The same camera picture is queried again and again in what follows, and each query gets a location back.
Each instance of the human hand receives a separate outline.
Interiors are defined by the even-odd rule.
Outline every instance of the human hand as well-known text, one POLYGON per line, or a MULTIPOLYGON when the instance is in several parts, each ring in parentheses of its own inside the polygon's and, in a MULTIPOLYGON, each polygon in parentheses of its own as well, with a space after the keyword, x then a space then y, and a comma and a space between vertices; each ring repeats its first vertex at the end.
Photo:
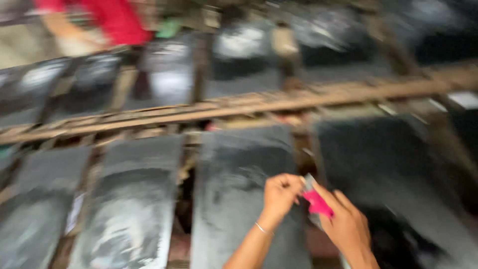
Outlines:
POLYGON ((259 225, 265 229, 275 229, 294 202, 299 203, 297 198, 303 188, 304 183, 299 176, 280 174, 267 179, 264 188, 264 208, 258 220, 259 225))
POLYGON ((362 268, 366 264, 376 264, 370 249, 370 230, 364 214, 341 191, 334 191, 332 194, 316 182, 313 182, 313 186, 334 211, 334 216, 330 219, 319 215, 322 229, 351 267, 362 268))

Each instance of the silver bracelet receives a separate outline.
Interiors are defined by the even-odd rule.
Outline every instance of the silver bracelet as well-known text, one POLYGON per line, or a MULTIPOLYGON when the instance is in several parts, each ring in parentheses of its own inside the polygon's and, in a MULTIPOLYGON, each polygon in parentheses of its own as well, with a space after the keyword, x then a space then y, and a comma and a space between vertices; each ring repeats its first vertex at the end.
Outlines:
POLYGON ((255 222, 255 224, 256 224, 256 226, 259 228, 259 230, 261 230, 263 233, 275 235, 274 232, 269 232, 269 231, 264 230, 264 229, 259 225, 259 223, 255 222))

